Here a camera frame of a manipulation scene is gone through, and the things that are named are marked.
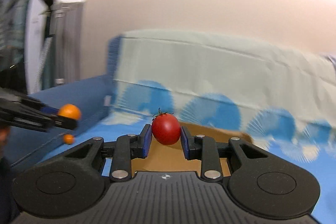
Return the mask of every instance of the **ribbed gray plate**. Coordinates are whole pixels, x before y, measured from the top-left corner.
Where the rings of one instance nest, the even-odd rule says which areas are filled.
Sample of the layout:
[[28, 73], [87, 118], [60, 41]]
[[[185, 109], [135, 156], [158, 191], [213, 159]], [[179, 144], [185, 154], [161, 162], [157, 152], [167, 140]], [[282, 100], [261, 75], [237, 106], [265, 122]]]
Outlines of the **ribbed gray plate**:
[[195, 172], [138, 172], [114, 183], [89, 210], [63, 219], [41, 219], [22, 213], [14, 224], [312, 224], [310, 216], [267, 220], [236, 206], [217, 183], [201, 181]]

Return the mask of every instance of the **sofa armrest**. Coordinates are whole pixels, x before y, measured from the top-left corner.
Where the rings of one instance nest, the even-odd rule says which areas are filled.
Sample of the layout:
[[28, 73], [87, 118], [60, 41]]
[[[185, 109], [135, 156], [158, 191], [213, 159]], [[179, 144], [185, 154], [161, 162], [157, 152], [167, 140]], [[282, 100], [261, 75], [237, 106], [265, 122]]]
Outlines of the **sofa armrest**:
[[[108, 115], [109, 107], [104, 105], [106, 95], [109, 95], [108, 77], [102, 75], [42, 90], [31, 97], [54, 108], [65, 104], [76, 105], [82, 112], [78, 128], [72, 132], [76, 136]], [[63, 143], [59, 136], [63, 132], [65, 130], [62, 128], [52, 128], [44, 133], [12, 127], [4, 156], [14, 171], [26, 170]]]

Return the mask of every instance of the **yellow object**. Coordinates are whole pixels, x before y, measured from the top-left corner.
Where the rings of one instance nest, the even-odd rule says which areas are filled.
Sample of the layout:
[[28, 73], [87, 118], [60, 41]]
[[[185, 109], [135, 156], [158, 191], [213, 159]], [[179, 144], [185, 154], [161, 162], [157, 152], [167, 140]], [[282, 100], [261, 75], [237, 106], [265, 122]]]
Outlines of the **yellow object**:
[[58, 115], [75, 120], [79, 120], [82, 116], [79, 108], [71, 104], [66, 104], [62, 106], [58, 111]]
[[75, 137], [71, 134], [65, 134], [63, 136], [63, 142], [68, 145], [73, 144], [75, 142]]

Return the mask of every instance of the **red tomato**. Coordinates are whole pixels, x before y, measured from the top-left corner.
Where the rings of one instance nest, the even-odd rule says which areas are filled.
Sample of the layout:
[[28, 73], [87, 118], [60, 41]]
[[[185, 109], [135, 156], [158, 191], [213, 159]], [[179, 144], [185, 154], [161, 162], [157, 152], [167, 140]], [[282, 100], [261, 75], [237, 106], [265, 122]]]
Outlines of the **red tomato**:
[[159, 115], [152, 122], [152, 133], [159, 143], [172, 145], [180, 139], [180, 123], [174, 115], [162, 113], [159, 109]]

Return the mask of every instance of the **brown cardboard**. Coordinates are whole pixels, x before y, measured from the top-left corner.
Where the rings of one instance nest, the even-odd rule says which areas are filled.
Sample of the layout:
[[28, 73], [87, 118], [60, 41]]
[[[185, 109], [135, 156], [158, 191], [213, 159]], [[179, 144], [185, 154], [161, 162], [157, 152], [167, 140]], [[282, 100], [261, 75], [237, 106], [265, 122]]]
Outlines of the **brown cardboard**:
[[[181, 126], [187, 126], [193, 136], [203, 134], [214, 138], [217, 142], [228, 142], [231, 137], [239, 137], [248, 142], [252, 142], [251, 137], [242, 132], [208, 128], [184, 122], [181, 122], [180, 124]], [[230, 175], [226, 159], [221, 159], [220, 162], [222, 165], [223, 175]], [[146, 159], [132, 160], [133, 175], [135, 171], [197, 171], [199, 174], [200, 170], [200, 160], [186, 160], [184, 158], [180, 141], [176, 144], [167, 146], [160, 144], [154, 137], [152, 139], [148, 157]]]

